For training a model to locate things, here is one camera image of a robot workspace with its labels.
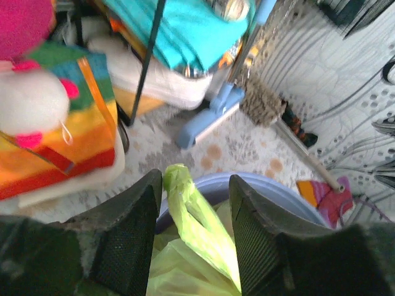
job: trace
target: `pink cloth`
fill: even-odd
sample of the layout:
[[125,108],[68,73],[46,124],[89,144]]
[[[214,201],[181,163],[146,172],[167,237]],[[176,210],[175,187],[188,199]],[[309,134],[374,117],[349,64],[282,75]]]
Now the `pink cloth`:
[[0,60],[18,57],[43,42],[52,18],[51,0],[1,0]]
[[327,183],[312,181],[318,211],[333,228],[336,227],[340,216],[353,206],[350,182],[347,177],[338,178],[338,182],[345,188],[342,193],[335,192]]

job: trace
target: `folded cloth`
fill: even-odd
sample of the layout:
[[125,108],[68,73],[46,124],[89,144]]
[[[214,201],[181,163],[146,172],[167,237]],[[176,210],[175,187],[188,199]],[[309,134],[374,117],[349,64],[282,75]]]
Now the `folded cloth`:
[[[158,0],[103,0],[113,13],[148,44]],[[190,65],[207,71],[246,32],[255,12],[239,22],[218,18],[202,0],[167,0],[160,23],[155,57],[168,68]]]
[[[140,60],[142,60],[143,59],[142,56],[144,56],[146,53],[146,48],[144,46],[143,46],[144,48],[141,48],[141,41],[135,37],[134,33],[132,33],[123,24],[123,22],[119,19],[119,17],[116,16],[115,14],[110,12],[109,20],[110,20],[112,30],[114,32],[121,33],[121,35],[129,43],[129,45],[134,49],[134,54],[136,54],[138,56],[138,58]],[[172,70],[185,76],[186,78],[203,78],[207,75],[214,74],[218,70],[221,70],[223,68],[228,68],[236,60],[242,44],[243,44],[242,38],[240,38],[207,71],[202,71],[202,70],[193,68],[193,67],[191,67],[191,65],[178,65],[177,67],[173,68]]]

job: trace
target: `blue mop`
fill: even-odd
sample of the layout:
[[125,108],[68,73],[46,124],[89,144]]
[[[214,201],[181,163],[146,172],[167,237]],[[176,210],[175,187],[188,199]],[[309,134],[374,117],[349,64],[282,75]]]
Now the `blue mop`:
[[262,0],[259,4],[252,21],[254,30],[243,45],[228,81],[224,82],[218,95],[210,101],[210,107],[198,113],[181,129],[177,144],[182,149],[189,149],[195,145],[239,109],[245,93],[235,86],[234,81],[254,45],[261,26],[265,25],[275,4],[276,0]]

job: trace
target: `orange strap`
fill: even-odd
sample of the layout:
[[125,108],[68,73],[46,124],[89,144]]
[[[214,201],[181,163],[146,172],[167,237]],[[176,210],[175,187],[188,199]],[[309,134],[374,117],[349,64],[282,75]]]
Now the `orange strap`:
[[110,18],[110,25],[111,25],[112,31],[114,31],[116,33],[120,33],[121,30],[125,29],[125,26],[123,25],[123,23],[121,21],[114,20],[113,18]]
[[114,119],[112,118],[112,115],[109,112],[106,103],[104,102],[103,96],[101,95],[99,86],[96,83],[96,80],[94,79],[92,69],[86,57],[83,57],[82,59],[78,60],[78,66],[80,67],[82,75],[85,78],[86,84],[88,85],[89,90],[91,91],[94,102],[96,103],[98,109],[102,113],[105,121],[107,122],[107,125],[110,128],[112,139],[115,139],[115,132],[117,130],[117,125],[115,124]]

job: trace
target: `colorful fabric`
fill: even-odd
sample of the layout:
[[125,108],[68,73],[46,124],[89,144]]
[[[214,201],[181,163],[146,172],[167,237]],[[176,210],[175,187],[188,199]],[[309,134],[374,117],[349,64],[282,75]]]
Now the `colorful fabric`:
[[78,85],[80,97],[71,101],[65,123],[73,144],[65,143],[61,128],[45,134],[33,151],[0,138],[0,200],[111,166],[115,159],[117,106],[105,55],[44,43],[29,58]]
[[327,183],[324,182],[296,182],[301,196],[303,196],[303,198],[305,198],[311,205],[316,207],[333,228],[336,228],[340,216],[353,206],[350,183],[347,177],[340,177],[338,182],[345,188],[341,193],[335,192]]

